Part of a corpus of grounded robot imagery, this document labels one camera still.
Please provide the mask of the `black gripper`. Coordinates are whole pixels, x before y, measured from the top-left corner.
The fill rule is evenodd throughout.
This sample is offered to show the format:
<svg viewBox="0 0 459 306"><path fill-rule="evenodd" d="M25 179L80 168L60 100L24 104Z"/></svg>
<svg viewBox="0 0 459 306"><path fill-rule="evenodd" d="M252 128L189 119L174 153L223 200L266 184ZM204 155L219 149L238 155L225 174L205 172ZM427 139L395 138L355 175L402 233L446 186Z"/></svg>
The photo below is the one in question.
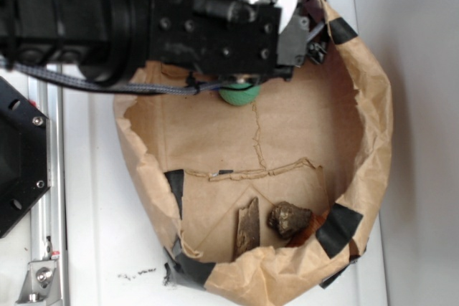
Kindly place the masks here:
<svg viewBox="0 0 459 306"><path fill-rule="evenodd" d="M148 59L224 80L289 78L306 57L323 64L329 42L300 0L151 0Z"/></svg>

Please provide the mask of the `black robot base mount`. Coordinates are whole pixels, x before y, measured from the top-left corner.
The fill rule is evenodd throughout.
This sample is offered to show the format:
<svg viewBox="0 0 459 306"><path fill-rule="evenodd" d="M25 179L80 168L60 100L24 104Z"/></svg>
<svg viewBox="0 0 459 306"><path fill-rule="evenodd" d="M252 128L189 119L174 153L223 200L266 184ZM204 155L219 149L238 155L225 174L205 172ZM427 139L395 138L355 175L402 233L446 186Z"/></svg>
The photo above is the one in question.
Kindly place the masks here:
<svg viewBox="0 0 459 306"><path fill-rule="evenodd" d="M1 78L1 237L49 189L47 117Z"/></svg>

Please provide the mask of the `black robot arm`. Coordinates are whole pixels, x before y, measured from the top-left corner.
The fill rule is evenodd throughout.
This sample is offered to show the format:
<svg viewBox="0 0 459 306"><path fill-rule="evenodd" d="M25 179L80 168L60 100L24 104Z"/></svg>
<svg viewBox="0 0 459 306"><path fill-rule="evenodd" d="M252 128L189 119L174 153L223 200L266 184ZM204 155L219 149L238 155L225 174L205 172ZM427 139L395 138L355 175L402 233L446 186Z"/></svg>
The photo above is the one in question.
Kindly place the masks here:
<svg viewBox="0 0 459 306"><path fill-rule="evenodd" d="M87 92L190 95L326 56L306 0L1 0L1 67Z"/></svg>

